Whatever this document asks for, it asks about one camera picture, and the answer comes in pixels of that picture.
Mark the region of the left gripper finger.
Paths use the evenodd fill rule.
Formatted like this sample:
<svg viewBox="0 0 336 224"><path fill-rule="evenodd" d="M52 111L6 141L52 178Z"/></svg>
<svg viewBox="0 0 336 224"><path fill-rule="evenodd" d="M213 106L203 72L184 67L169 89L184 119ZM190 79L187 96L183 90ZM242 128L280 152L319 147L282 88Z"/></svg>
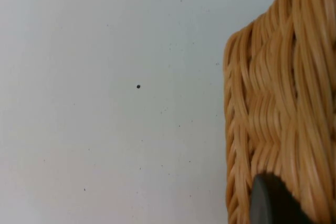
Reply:
<svg viewBox="0 0 336 224"><path fill-rule="evenodd" d="M271 173L258 174L254 178L249 220L255 224L313 223L284 182Z"/></svg>

